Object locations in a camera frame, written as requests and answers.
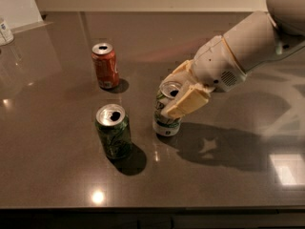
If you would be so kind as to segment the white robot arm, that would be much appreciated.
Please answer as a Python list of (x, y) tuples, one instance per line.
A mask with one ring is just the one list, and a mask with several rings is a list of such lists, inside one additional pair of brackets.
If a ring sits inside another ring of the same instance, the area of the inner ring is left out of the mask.
[(165, 82), (181, 89), (161, 114), (177, 119), (209, 102), (213, 91), (227, 92), (264, 63), (281, 60), (304, 47), (305, 0), (266, 0), (229, 31), (203, 45), (192, 60), (179, 65)]

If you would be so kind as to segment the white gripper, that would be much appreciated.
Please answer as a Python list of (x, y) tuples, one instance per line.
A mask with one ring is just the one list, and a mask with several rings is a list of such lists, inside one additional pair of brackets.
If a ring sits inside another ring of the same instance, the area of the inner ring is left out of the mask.
[[(193, 82), (191, 66), (198, 80), (209, 87), (187, 83)], [(163, 80), (164, 83), (177, 82), (183, 86), (161, 114), (170, 119), (188, 115), (206, 105), (214, 89), (228, 92), (243, 83), (246, 77), (224, 37), (215, 36), (197, 51), (193, 61), (184, 61)]]

